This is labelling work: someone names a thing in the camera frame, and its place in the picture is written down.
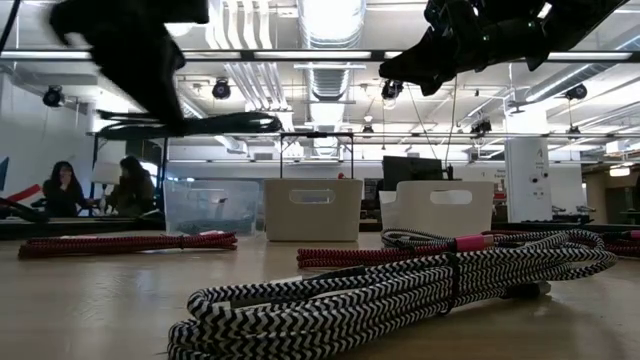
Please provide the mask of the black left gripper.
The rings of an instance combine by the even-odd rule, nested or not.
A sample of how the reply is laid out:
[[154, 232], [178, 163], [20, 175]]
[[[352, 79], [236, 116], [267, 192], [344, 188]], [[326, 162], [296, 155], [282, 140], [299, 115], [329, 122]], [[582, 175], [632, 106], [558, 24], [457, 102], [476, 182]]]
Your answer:
[[166, 26], [208, 23], [208, 0], [63, 0], [48, 21], [65, 46], [80, 35], [101, 73], [170, 134], [186, 132], [174, 85], [186, 61]]

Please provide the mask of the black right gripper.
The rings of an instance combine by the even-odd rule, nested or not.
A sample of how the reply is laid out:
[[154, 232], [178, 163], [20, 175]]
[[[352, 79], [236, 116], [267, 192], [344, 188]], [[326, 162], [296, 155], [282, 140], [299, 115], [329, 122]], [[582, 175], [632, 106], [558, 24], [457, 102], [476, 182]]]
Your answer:
[[482, 70], [523, 57], [531, 70], [549, 56], [542, 20], [544, 0], [429, 0], [431, 25], [420, 41], [379, 66], [386, 79], [417, 83], [434, 95], [453, 71]]

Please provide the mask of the person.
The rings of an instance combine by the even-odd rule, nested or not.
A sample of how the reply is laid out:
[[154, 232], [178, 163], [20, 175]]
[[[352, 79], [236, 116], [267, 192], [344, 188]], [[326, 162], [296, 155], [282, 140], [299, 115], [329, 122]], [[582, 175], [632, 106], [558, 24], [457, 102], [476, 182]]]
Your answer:
[[54, 165], [50, 177], [42, 185], [42, 192], [49, 217], [77, 217], [81, 209], [88, 209], [93, 204], [84, 196], [73, 166], [67, 161]]
[[154, 209], [154, 190], [150, 173], [134, 156], [120, 160], [121, 175], [106, 204], [119, 216], [138, 217]]

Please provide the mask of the dark monitor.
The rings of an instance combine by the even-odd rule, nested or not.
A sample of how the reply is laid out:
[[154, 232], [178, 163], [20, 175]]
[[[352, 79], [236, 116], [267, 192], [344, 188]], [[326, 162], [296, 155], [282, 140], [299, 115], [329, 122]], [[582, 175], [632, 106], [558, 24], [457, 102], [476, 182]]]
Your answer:
[[443, 166], [437, 159], [384, 156], [383, 189], [395, 191], [400, 182], [442, 180]]

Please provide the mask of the clear plastic bin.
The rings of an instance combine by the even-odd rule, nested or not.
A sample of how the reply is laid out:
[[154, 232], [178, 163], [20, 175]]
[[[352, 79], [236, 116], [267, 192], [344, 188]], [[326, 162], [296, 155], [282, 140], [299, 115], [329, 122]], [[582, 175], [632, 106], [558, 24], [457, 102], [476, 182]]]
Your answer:
[[164, 214], [170, 234], [209, 231], [252, 236], [260, 187], [254, 181], [172, 180], [164, 182]]

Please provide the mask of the white round pillar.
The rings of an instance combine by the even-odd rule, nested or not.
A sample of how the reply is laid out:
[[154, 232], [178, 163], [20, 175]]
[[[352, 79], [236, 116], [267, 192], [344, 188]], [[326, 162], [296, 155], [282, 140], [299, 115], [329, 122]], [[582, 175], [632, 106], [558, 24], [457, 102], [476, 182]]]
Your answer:
[[546, 138], [509, 138], [505, 144], [508, 220], [552, 219]]

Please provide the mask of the silver ventilation duct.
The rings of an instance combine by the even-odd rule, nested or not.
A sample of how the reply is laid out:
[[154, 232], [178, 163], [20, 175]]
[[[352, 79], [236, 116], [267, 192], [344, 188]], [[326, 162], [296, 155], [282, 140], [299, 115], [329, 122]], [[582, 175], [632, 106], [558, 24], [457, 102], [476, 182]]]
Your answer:
[[[353, 50], [359, 47], [366, 0], [297, 0], [302, 47]], [[337, 132], [352, 71], [343, 63], [313, 63], [305, 71], [309, 116], [316, 130]]]

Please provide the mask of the black folding frame stand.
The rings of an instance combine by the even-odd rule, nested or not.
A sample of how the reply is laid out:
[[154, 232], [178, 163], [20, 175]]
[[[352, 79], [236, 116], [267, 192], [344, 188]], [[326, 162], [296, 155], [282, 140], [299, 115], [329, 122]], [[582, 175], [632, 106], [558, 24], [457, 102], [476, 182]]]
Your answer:
[[347, 138], [350, 140], [350, 144], [348, 145], [348, 150], [351, 154], [354, 153], [355, 141], [354, 134], [351, 132], [320, 132], [320, 131], [310, 131], [310, 132], [280, 132], [278, 134], [279, 144], [280, 144], [280, 158], [279, 158], [279, 178], [282, 179], [284, 177], [284, 140], [286, 138], [292, 137], [294, 140], [297, 140], [299, 137], [304, 137], [308, 139], [324, 139], [324, 138], [335, 138], [338, 143], [341, 143], [342, 138]]

